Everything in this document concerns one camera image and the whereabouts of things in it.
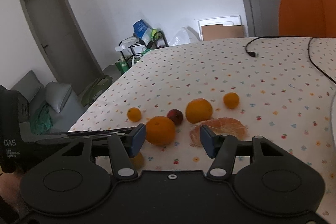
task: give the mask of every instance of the gray sofa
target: gray sofa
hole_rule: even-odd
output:
[[[29,115],[47,102],[53,127],[48,133],[67,132],[85,112],[71,84],[50,82],[45,87],[31,70],[12,88],[29,102]]]

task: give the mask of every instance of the orange chair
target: orange chair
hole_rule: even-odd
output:
[[[336,37],[336,0],[281,0],[279,35]]]

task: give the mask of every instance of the white plastic bag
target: white plastic bag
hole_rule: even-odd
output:
[[[181,30],[169,41],[169,46],[177,46],[199,42],[198,38],[189,31],[186,27],[182,27]]]

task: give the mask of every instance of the red fruit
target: red fruit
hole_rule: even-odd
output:
[[[183,121],[183,113],[177,109],[172,109],[168,112],[167,118],[171,119],[176,126],[179,126]]]

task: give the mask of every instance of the cardboard box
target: cardboard box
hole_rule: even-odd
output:
[[[238,38],[244,36],[244,27],[223,26],[222,24],[202,26],[203,41],[210,41],[223,38]]]

